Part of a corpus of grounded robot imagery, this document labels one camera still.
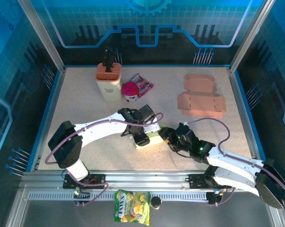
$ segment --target beige tabletop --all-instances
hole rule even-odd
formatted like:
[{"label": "beige tabletop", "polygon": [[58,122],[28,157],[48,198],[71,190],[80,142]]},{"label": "beige tabletop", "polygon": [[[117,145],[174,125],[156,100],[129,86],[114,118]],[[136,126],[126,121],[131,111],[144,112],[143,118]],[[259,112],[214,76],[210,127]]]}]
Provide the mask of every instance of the beige tabletop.
[{"label": "beige tabletop", "polygon": [[[133,103],[128,103],[125,99],[121,102],[105,102],[94,80],[95,72],[96,68],[67,68],[39,169],[59,169],[57,165],[46,165],[45,158],[50,153],[47,143],[63,121],[69,120],[72,124],[91,122],[110,116],[123,107],[139,109],[146,104],[155,113],[164,113],[161,122],[172,128],[177,128],[179,122],[199,119],[183,116],[181,110],[177,109],[177,96],[184,91],[183,80],[188,73],[214,76],[217,92],[226,99],[227,113],[222,121],[231,131],[230,139],[222,145],[222,148],[251,157],[226,68],[123,67],[123,82],[139,73],[154,84],[153,89]],[[215,144],[227,136],[226,129],[215,121],[201,121],[191,125],[191,129],[200,140]],[[205,164],[178,156],[165,143],[136,150],[133,140],[129,136],[120,137],[120,134],[110,135],[88,144],[82,148],[80,159],[89,170],[205,170],[207,168]]]}]

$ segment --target unfolded cardboard box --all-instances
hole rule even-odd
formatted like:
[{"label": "unfolded cardboard box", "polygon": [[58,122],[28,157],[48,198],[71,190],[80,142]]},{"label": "unfolded cardboard box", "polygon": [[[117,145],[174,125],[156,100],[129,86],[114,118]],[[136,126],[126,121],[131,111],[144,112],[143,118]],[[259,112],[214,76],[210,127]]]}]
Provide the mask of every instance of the unfolded cardboard box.
[{"label": "unfolded cardboard box", "polygon": [[210,75],[188,74],[185,76],[186,90],[178,96],[178,109],[183,115],[222,118],[226,102],[217,91],[215,79]]}]

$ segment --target plastic container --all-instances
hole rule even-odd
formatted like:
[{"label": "plastic container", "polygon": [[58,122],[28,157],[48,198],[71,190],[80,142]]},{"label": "plastic container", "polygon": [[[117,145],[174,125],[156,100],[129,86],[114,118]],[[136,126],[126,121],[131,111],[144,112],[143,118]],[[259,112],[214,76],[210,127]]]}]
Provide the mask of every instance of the plastic container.
[{"label": "plastic container", "polygon": [[127,82],[122,88],[122,93],[128,102],[135,102],[138,99],[139,88],[134,82]]},{"label": "plastic container", "polygon": [[122,66],[119,63],[113,63],[111,67],[112,72],[106,72],[106,66],[100,63],[97,66],[97,72],[95,80],[106,101],[121,101],[122,100],[122,84],[121,84],[121,74]]}]

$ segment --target yellow snack bag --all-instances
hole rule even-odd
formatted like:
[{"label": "yellow snack bag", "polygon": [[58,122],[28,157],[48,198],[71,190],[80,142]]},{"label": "yellow snack bag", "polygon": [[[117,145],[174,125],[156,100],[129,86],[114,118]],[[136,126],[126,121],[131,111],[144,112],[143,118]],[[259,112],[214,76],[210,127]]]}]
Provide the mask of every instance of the yellow snack bag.
[{"label": "yellow snack bag", "polygon": [[150,193],[118,190],[115,193],[114,221],[150,225]]}]

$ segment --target candy bag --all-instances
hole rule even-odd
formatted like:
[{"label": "candy bag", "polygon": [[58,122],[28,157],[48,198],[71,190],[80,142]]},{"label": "candy bag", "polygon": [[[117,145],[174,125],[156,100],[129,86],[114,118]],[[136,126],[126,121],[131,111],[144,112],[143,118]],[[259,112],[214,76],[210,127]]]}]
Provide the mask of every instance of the candy bag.
[{"label": "candy bag", "polygon": [[118,190],[114,194],[114,221],[150,225],[150,193]]},{"label": "candy bag", "polygon": [[146,94],[152,87],[154,87],[154,84],[142,78],[138,73],[135,74],[129,81],[134,82],[138,86],[139,98]]}]

